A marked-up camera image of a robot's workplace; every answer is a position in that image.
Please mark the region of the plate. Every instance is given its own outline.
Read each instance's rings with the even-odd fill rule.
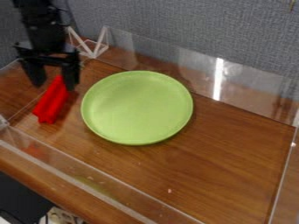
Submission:
[[[149,71],[109,75],[84,95],[80,113],[107,140],[152,144],[179,132],[192,116],[192,97],[183,84]]]

